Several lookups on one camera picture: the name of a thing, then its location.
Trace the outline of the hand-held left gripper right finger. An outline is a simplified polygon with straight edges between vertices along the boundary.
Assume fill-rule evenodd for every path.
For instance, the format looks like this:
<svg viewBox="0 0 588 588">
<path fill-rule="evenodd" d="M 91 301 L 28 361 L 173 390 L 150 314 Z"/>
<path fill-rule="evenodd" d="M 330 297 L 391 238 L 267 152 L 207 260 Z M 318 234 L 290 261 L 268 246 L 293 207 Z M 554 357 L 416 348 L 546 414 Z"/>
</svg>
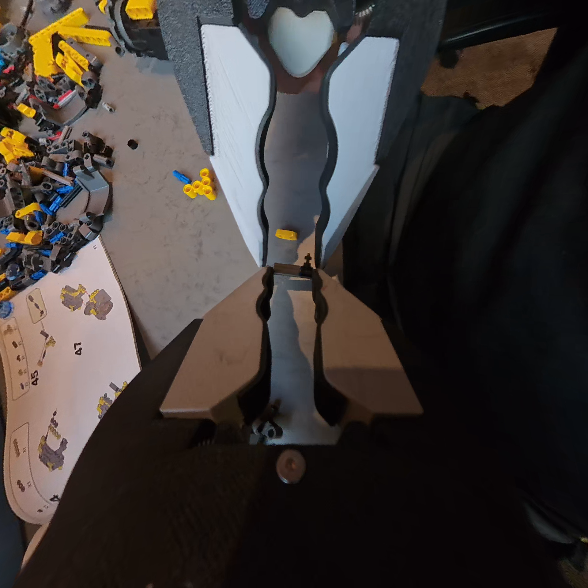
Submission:
<svg viewBox="0 0 588 588">
<path fill-rule="evenodd" d="M 417 417 L 423 408 L 380 317 L 323 270 L 312 276 L 314 402 L 330 426 Z"/>
</svg>

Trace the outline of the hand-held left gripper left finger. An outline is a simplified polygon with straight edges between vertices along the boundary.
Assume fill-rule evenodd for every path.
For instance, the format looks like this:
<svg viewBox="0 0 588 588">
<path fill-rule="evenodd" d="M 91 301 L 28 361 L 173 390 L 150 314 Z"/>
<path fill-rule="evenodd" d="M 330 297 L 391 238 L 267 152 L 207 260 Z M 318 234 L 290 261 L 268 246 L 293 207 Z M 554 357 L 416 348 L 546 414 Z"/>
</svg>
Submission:
<svg viewBox="0 0 588 588">
<path fill-rule="evenodd" d="M 253 422 L 270 399 L 266 266 L 209 310 L 160 406 L 166 418 Z"/>
</svg>

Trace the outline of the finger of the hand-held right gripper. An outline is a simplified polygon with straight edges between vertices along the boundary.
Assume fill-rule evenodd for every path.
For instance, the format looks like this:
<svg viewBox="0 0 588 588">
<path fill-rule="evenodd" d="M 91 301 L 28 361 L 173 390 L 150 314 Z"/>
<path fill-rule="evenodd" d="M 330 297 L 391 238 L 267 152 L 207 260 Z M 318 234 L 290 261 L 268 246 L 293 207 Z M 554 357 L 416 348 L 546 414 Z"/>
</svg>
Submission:
<svg viewBox="0 0 588 588">
<path fill-rule="evenodd" d="M 267 258 L 268 228 L 262 210 L 268 188 L 262 144 L 275 83 L 265 57 L 236 26 L 201 26 L 212 154 L 210 161 L 242 238 L 258 266 Z"/>
<path fill-rule="evenodd" d="M 319 181 L 318 268 L 334 253 L 379 170 L 376 156 L 399 45 L 385 36 L 344 43 L 323 79 L 327 161 Z"/>
</svg>

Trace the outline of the yellow and black toy vehicle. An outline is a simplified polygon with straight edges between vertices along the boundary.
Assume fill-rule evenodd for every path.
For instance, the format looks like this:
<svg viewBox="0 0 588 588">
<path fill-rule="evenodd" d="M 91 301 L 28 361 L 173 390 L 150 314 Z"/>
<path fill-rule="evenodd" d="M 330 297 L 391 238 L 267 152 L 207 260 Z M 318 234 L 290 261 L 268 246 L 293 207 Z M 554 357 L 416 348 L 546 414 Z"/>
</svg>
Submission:
<svg viewBox="0 0 588 588">
<path fill-rule="evenodd" d="M 157 1 L 96 1 L 95 4 L 109 22 L 118 55 L 168 60 Z"/>
</svg>

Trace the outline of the person's dark clothing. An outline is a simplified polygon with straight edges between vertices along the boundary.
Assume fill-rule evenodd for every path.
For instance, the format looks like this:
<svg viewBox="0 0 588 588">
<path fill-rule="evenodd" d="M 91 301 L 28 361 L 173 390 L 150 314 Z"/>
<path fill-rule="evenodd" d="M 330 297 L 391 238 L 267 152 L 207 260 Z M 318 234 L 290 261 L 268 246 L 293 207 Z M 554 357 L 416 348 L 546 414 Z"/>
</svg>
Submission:
<svg viewBox="0 0 588 588">
<path fill-rule="evenodd" d="M 587 36 L 561 26 L 503 107 L 416 96 L 343 259 L 587 587 Z"/>
</svg>

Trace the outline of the white building instruction booklet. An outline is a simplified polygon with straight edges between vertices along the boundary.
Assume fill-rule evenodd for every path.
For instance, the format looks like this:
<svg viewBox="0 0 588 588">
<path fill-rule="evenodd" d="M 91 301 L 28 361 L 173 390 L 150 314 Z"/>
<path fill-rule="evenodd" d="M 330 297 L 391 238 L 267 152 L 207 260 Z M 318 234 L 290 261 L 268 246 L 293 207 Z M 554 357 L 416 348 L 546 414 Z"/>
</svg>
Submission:
<svg viewBox="0 0 588 588">
<path fill-rule="evenodd" d="M 141 364 L 129 308 L 100 238 L 11 304 L 1 319 L 4 486 L 13 512 L 43 525 L 89 437 Z"/>
</svg>

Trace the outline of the black office chair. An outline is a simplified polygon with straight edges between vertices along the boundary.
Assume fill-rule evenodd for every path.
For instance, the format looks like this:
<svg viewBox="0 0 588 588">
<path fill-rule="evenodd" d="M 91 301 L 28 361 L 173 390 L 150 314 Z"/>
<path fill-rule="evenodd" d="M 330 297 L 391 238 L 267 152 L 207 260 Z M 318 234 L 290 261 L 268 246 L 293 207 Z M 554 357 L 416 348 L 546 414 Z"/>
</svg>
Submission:
<svg viewBox="0 0 588 588">
<path fill-rule="evenodd" d="M 564 12 L 559 1 L 448 1 L 437 59 L 453 69 L 464 49 L 554 28 Z"/>
</svg>

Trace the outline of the pile of toy brick parts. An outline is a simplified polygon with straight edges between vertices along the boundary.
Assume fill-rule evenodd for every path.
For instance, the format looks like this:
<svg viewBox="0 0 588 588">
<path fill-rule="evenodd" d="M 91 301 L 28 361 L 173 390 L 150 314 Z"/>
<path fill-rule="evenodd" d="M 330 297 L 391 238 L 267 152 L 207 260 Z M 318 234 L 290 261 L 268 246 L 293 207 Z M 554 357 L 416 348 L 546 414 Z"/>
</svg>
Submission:
<svg viewBox="0 0 588 588">
<path fill-rule="evenodd" d="M 70 1 L 27 1 L 1 24 L 1 305 L 70 268 L 99 237 L 111 207 L 114 150 L 74 125 L 102 100 L 103 63 L 86 45 L 110 46 Z"/>
</svg>

